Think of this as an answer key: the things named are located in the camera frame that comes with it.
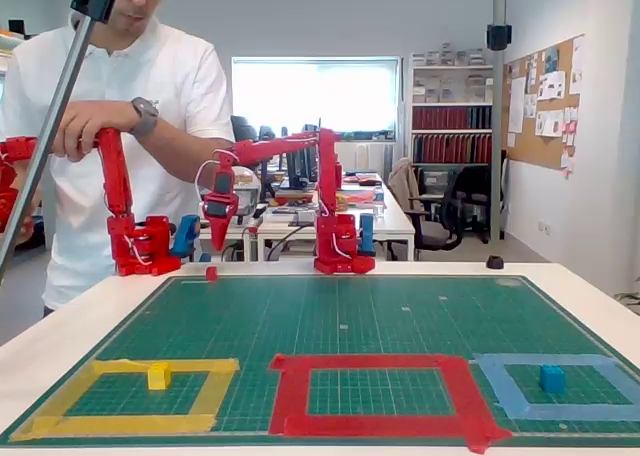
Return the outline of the person's left hand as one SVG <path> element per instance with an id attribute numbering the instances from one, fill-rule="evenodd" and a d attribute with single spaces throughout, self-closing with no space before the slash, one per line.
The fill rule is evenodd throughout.
<path id="1" fill-rule="evenodd" d="M 131 130 L 140 117 L 130 102 L 84 100 L 68 104 L 52 143 L 52 153 L 79 162 L 94 147 L 97 133 L 105 128 Z"/>

